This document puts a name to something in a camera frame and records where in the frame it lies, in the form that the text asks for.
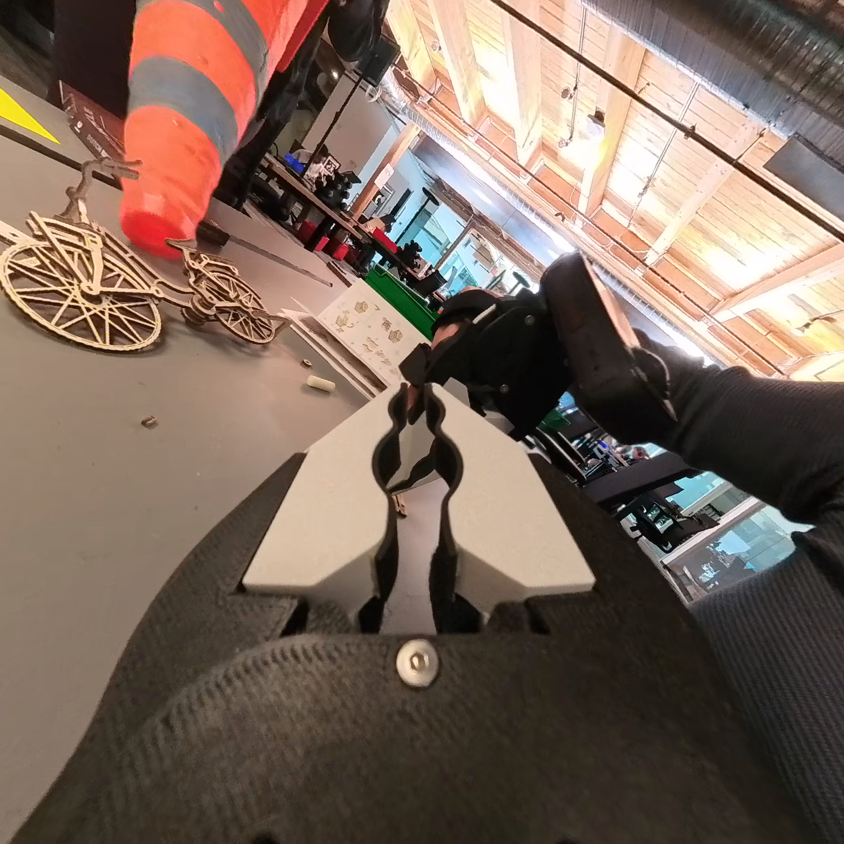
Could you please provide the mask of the thin black rod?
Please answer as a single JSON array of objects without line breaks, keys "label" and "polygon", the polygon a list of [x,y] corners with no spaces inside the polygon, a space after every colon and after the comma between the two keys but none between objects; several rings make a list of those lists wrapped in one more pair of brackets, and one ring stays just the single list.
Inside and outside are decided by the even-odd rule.
[{"label": "thin black rod", "polygon": [[217,224],[211,220],[202,219],[200,220],[197,230],[196,230],[197,239],[205,244],[213,245],[219,248],[226,248],[228,244],[234,244],[242,249],[245,249],[259,257],[265,258],[271,262],[274,262],[286,269],[290,269],[291,271],[295,271],[300,275],[307,277],[310,280],[317,281],[318,283],[327,286],[328,288],[333,287],[333,283],[329,280],[325,280],[322,276],[311,272],[308,269],[303,269],[298,265],[288,261],[285,258],[281,258],[270,251],[266,251],[246,240],[240,239],[236,236],[232,236],[229,232],[225,231],[224,229],[217,226]]}]

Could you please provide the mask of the person's right forearm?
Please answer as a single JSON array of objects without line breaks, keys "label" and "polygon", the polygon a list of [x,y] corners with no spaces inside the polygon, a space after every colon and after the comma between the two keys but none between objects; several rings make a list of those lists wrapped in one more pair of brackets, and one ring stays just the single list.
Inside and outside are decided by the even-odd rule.
[{"label": "person's right forearm", "polygon": [[842,383],[719,369],[637,337],[665,365],[676,415],[646,440],[842,543]]}]

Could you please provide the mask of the wooden laser-cut part sheet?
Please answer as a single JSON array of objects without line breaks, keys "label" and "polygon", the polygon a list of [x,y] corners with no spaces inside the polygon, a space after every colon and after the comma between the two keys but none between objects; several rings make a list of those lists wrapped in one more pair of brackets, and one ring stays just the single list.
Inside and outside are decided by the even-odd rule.
[{"label": "wooden laser-cut part sheet", "polygon": [[290,329],[326,361],[328,365],[369,399],[385,392],[385,382],[353,349],[331,332],[310,312],[281,309],[273,314],[279,329]]}]

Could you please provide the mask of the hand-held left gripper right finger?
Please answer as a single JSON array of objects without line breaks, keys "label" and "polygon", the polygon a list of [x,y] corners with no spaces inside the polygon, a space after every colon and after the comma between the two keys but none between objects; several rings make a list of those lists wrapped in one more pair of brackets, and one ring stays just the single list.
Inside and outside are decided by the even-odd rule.
[{"label": "hand-held left gripper right finger", "polygon": [[472,632],[502,604],[596,583],[528,453],[443,386],[426,387],[431,455],[447,485],[429,570],[438,632]]}]

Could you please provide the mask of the brown product box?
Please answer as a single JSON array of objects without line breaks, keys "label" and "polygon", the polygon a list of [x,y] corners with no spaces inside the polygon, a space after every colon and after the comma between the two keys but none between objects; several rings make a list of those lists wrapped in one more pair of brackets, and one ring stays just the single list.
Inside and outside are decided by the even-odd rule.
[{"label": "brown product box", "polygon": [[58,81],[58,94],[71,130],[100,159],[125,159],[124,122],[78,90]]}]

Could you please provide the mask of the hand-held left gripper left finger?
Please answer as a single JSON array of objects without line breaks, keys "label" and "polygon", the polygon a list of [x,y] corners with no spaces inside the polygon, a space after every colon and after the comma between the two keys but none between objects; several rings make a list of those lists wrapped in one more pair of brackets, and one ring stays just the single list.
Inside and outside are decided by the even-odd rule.
[{"label": "hand-held left gripper left finger", "polygon": [[360,629],[382,627],[397,579],[397,511],[406,385],[385,391],[314,443],[241,581],[248,593],[332,604]]}]

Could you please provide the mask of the green bin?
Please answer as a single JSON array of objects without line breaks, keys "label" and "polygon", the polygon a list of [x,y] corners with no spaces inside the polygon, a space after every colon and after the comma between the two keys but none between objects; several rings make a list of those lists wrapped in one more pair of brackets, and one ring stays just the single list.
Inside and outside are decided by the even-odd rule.
[{"label": "green bin", "polygon": [[408,302],[413,302],[419,308],[439,315],[444,302],[435,299],[431,304],[426,298],[411,289],[402,280],[396,278],[390,271],[381,265],[375,265],[368,271],[364,278],[365,282],[372,287],[385,301],[401,311],[404,307],[409,308]]}]

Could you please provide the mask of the yellow paper note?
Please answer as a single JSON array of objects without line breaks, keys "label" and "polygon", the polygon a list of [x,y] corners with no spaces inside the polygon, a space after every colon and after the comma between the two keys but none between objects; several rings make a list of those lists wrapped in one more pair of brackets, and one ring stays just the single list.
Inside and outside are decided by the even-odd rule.
[{"label": "yellow paper note", "polygon": [[1,90],[1,118],[16,127],[60,145],[61,142],[43,127],[26,109],[7,91]]}]

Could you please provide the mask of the long black desk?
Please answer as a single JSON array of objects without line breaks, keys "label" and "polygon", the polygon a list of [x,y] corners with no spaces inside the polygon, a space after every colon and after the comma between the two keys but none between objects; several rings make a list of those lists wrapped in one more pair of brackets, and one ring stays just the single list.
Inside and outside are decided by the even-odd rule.
[{"label": "long black desk", "polygon": [[268,173],[273,174],[276,182],[280,182],[284,189],[297,197],[304,206],[317,208],[322,214],[322,220],[315,228],[310,239],[306,241],[305,248],[314,252],[322,237],[330,238],[337,229],[342,229],[352,239],[357,240],[364,247],[372,247],[387,262],[394,267],[402,267],[403,264],[396,257],[395,252],[385,242],[378,240],[373,234],[364,231],[358,221],[341,209],[336,209],[323,202],[295,172],[291,171],[282,162],[267,154],[262,160],[262,167]]}]

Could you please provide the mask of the printed instruction booklet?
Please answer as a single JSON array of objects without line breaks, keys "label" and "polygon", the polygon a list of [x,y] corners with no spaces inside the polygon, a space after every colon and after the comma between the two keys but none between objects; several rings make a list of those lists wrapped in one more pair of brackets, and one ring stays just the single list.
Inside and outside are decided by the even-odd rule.
[{"label": "printed instruction booklet", "polygon": [[354,282],[316,320],[387,386],[403,380],[399,365],[418,345],[428,343],[364,280]]}]

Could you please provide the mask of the wooden bicycle model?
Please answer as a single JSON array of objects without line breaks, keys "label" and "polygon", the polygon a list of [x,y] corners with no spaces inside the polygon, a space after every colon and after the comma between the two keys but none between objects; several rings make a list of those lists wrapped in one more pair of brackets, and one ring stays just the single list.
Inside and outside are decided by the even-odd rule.
[{"label": "wooden bicycle model", "polygon": [[160,304],[174,306],[192,327],[216,322],[237,339],[272,343],[290,324],[267,311],[227,259],[202,253],[195,240],[167,239],[183,263],[186,284],[166,280],[128,245],[89,217],[95,174],[136,181],[139,160],[89,160],[54,217],[27,216],[29,233],[2,223],[2,289],[30,320],[64,341],[107,353],[132,353],[160,339]]}]

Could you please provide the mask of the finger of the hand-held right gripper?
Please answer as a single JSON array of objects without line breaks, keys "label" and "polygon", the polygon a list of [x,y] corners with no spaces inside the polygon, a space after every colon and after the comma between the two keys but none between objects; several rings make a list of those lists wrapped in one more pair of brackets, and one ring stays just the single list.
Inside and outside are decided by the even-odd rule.
[{"label": "finger of the hand-held right gripper", "polygon": [[391,494],[431,483],[440,476],[437,471],[434,435],[425,420],[407,425],[399,434],[399,470],[387,485]]}]

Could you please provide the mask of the silver ventilation duct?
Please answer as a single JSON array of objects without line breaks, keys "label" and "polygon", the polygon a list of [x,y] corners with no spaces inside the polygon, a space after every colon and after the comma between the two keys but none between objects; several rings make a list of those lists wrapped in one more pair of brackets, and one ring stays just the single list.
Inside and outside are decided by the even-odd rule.
[{"label": "silver ventilation duct", "polygon": [[810,113],[842,122],[842,13],[804,2],[599,1],[592,10],[728,91],[718,62],[779,86]]}]

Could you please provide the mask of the person's dark sweater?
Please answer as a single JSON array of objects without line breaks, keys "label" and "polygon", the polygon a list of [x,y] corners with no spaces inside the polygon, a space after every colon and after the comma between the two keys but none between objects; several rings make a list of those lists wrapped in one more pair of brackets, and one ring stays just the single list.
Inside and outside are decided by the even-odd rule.
[{"label": "person's dark sweater", "polygon": [[691,604],[738,709],[822,842],[843,842],[842,519]]}]

